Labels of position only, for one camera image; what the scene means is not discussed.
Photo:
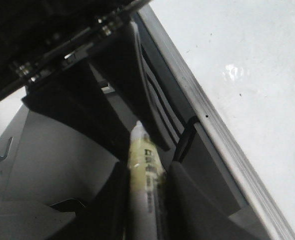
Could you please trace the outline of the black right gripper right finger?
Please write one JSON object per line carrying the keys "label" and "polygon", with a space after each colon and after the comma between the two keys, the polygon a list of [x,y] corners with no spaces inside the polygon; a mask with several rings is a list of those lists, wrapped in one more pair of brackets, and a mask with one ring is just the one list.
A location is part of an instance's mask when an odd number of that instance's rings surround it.
{"label": "black right gripper right finger", "polygon": [[94,65],[111,82],[163,150],[167,167],[165,208],[173,240],[238,240],[232,216],[240,189],[200,120],[183,96],[150,36],[130,22],[108,38]]}

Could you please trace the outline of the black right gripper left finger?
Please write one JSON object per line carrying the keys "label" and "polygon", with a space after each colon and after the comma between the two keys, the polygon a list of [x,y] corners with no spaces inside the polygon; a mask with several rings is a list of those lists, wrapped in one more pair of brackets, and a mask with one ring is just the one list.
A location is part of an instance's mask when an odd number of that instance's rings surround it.
{"label": "black right gripper left finger", "polygon": [[107,100],[85,60],[33,83],[23,103],[92,139],[114,157],[111,174],[74,220],[53,240],[120,240],[127,218],[130,133]]}

